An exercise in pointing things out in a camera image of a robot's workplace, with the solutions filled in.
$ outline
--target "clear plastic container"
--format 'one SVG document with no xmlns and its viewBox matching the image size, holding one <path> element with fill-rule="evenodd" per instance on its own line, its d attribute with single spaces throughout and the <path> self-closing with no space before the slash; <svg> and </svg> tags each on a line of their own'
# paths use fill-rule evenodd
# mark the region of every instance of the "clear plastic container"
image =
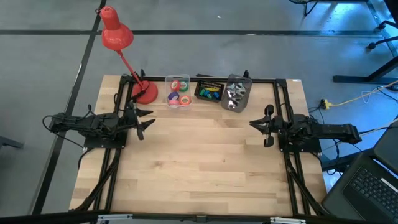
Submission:
<svg viewBox="0 0 398 224">
<path fill-rule="evenodd" d="M 229 75 L 221 99 L 221 106 L 230 111 L 242 112 L 248 105 L 252 84 L 253 82 L 250 78 L 233 74 Z"/>
<path fill-rule="evenodd" d="M 164 82 L 169 107 L 184 108 L 192 103 L 189 75 L 168 75 Z"/>
</svg>

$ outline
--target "lamp base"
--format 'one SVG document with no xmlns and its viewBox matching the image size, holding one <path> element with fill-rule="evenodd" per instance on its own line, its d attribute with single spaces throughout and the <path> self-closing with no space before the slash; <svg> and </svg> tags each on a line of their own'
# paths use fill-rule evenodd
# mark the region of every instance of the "lamp base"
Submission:
<svg viewBox="0 0 398 224">
<path fill-rule="evenodd" d="M 142 96 L 137 98 L 137 103 L 143 104 L 143 105 L 152 103 L 157 98 L 156 84 L 154 82 L 150 82 L 147 80 L 143 80 L 141 82 L 142 82 L 142 88 L 145 90 L 145 93 Z M 140 85 L 135 84 L 132 89 L 131 96 L 135 96 L 138 93 L 140 93 L 142 91 L 142 88 Z"/>
</svg>

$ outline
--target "concrete floor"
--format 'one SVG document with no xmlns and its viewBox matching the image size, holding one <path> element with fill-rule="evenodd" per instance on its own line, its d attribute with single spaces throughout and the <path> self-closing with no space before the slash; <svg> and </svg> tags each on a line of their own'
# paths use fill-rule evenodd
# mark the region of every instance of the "concrete floor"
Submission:
<svg viewBox="0 0 398 224">
<path fill-rule="evenodd" d="M 0 3 L 0 30 L 91 30 L 100 0 Z M 379 19 L 391 19 L 382 0 L 372 3 Z M 366 3 L 322 2 L 306 18 L 303 6 L 287 0 L 107 0 L 106 5 L 115 7 L 120 20 L 132 30 L 331 32 L 371 31 L 377 26 Z M 387 31 L 396 34 L 394 29 Z M 256 78 L 299 78 L 308 106 L 316 106 L 321 98 L 339 103 L 376 87 L 333 83 L 332 76 L 365 76 L 388 62 L 392 54 L 386 44 L 365 50 L 368 43 L 380 39 L 369 35 L 136 35 L 124 54 L 134 68 L 143 68 L 147 75 L 225 77 L 247 69 Z M 23 150 L 0 150 L 0 217 L 25 215 L 31 209 L 54 139 L 41 119 L 65 109 L 87 41 L 88 35 L 0 35 L 0 104 L 6 108 L 0 111 L 0 135 L 25 144 Z M 119 57 L 96 36 L 73 114 L 85 113 L 88 103 L 95 106 L 104 74 L 126 72 Z M 388 74 L 397 76 L 396 70 Z M 352 123 L 362 131 L 388 123 L 397 112 L 397 103 L 372 95 L 368 104 L 357 100 L 322 113 L 327 123 Z M 313 115 L 320 119 L 318 112 Z M 381 134 L 366 136 L 358 147 L 372 147 Z M 83 143 L 76 133 L 67 136 Z M 322 141 L 323 148 L 331 145 L 332 141 Z M 341 156 L 357 151 L 347 144 L 340 149 Z M 323 153 L 336 157 L 334 149 Z M 64 143 L 45 213 L 68 209 L 80 154 L 79 148 Z M 328 188 L 335 180 L 325 175 Z"/>
</svg>

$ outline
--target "wooden tabletop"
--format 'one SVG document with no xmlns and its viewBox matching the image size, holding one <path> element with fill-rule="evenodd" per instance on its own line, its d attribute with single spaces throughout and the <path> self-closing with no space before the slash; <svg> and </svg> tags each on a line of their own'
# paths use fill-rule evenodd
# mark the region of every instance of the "wooden tabletop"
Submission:
<svg viewBox="0 0 398 224">
<path fill-rule="evenodd" d="M 111 112 L 120 76 L 105 75 L 96 113 Z M 287 80 L 294 113 L 308 114 L 300 80 Z M 271 84 L 255 83 L 242 113 L 225 110 L 221 103 L 192 97 L 189 109 L 166 105 L 164 82 L 156 83 L 159 96 L 140 109 L 156 118 L 139 141 L 129 131 L 122 150 L 111 211 L 212 215 L 291 215 L 283 155 L 277 139 L 263 147 L 264 136 L 249 121 L 264 116 L 264 107 L 275 105 Z M 193 92 L 196 82 L 191 82 Z M 79 206 L 100 176 L 104 149 L 95 149 L 81 162 L 70 208 Z M 313 155 L 301 153 L 305 182 L 316 200 L 326 195 L 322 170 Z M 101 199 L 104 207 L 107 186 Z M 299 188 L 296 187 L 302 211 Z"/>
</svg>

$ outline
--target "red desk lamp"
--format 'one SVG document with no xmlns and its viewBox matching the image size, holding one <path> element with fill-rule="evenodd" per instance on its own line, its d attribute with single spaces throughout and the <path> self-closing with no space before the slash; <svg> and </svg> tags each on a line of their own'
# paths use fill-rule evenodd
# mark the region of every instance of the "red desk lamp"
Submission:
<svg viewBox="0 0 398 224">
<path fill-rule="evenodd" d="M 157 98 L 157 87 L 154 82 L 141 80 L 124 58 L 122 50 L 128 47 L 134 40 L 134 35 L 128 27 L 120 23 L 118 14 L 114 8 L 106 6 L 99 12 L 105 24 L 102 31 L 102 43 L 105 47 L 116 51 L 129 69 L 131 75 L 137 82 L 132 90 L 132 96 L 137 96 L 137 103 L 149 104 Z"/>
</svg>

